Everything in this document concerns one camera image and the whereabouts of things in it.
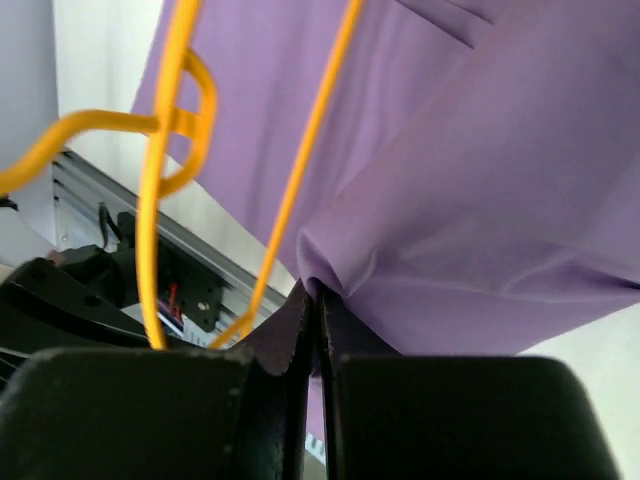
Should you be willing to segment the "purple trousers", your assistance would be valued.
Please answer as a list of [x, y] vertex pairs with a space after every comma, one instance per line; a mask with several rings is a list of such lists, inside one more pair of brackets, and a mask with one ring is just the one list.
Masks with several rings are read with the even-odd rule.
[[280, 262], [336, 353], [567, 361], [639, 443], [639, 5], [370, 1]]

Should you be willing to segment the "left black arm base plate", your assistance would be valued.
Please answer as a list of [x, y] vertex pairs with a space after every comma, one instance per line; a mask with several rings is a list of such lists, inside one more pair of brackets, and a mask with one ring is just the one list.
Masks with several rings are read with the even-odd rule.
[[[123, 279], [117, 296], [121, 307], [138, 302], [136, 280], [135, 217], [129, 212], [117, 215], [122, 238], [113, 259]], [[163, 236], [157, 247], [157, 300], [159, 307], [172, 316], [182, 314], [210, 333], [216, 327], [222, 306], [223, 283], [213, 271], [204, 267]]]

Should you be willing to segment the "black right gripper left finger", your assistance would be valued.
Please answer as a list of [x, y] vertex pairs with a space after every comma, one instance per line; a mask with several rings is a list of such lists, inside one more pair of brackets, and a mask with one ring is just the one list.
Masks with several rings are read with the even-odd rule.
[[5, 479], [298, 479], [308, 296], [227, 352], [53, 348], [1, 397]]

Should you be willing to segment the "orange plastic hanger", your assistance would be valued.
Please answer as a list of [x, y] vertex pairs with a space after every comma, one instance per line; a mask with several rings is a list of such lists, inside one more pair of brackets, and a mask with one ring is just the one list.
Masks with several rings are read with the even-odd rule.
[[[363, 6], [361, 1], [350, 1], [345, 8], [247, 311], [212, 342], [210, 346], [213, 349], [220, 349], [232, 340], [242, 340], [253, 329]], [[139, 222], [143, 222], [146, 215], [158, 211], [161, 199], [194, 180], [207, 159], [218, 107], [214, 79], [205, 63], [190, 47], [201, 9], [201, 2], [189, 0], [178, 1], [173, 8], [157, 74], [152, 114], [135, 115], [93, 109], [62, 117], [41, 135], [19, 161], [2, 171], [1, 192], [8, 194], [22, 188], [51, 163], [54, 155], [61, 151], [69, 139], [88, 130], [147, 134], [138, 195]], [[164, 350], [168, 343], [156, 314], [155, 275], [140, 272], [136, 277], [148, 342], [153, 349]]]

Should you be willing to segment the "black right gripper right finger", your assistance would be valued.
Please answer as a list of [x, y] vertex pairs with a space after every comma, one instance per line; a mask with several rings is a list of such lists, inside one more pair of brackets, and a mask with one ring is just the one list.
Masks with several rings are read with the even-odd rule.
[[402, 356], [324, 290], [332, 479], [616, 479], [587, 393], [545, 357]]

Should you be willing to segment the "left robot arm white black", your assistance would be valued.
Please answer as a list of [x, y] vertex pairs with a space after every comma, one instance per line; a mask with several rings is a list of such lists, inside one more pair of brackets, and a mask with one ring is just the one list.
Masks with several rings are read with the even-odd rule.
[[1, 385], [50, 348], [145, 348], [144, 327], [53, 263], [35, 258], [1, 283]]

